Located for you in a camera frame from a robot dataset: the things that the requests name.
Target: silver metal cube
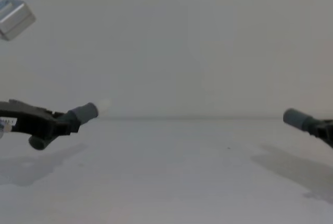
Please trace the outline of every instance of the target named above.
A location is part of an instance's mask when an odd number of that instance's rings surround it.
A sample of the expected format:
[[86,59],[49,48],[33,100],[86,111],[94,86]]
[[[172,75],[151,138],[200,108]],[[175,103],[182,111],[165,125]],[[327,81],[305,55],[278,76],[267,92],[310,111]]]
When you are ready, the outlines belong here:
[[24,1],[0,1],[0,38],[11,41],[36,21]]

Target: white backdrop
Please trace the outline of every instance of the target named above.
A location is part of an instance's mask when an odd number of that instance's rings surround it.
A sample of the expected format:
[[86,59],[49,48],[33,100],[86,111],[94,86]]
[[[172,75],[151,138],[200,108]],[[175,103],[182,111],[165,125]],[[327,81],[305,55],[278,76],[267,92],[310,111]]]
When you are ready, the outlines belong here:
[[333,113],[333,0],[25,0],[0,99],[112,117]]

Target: label sticker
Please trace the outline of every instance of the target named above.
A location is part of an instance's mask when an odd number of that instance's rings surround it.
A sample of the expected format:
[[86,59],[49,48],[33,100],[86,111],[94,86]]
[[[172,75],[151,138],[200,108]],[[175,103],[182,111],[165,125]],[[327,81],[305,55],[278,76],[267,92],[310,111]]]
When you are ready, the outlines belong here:
[[11,126],[15,126],[16,122],[17,122],[17,118],[1,116],[0,121],[3,121]]

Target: metal block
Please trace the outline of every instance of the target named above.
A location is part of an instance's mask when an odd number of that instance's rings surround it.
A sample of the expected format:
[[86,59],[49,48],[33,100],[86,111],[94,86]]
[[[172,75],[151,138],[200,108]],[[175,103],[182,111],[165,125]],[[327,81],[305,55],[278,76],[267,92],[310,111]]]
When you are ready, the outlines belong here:
[[0,1],[0,38],[11,41],[36,21],[24,1]]

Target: white table surface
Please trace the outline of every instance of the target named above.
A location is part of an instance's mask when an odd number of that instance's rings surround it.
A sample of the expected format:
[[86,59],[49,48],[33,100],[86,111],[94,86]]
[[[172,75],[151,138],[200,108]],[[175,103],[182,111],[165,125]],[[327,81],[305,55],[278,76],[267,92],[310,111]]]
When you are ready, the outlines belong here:
[[0,149],[0,223],[332,223],[333,150],[278,120],[92,121]]

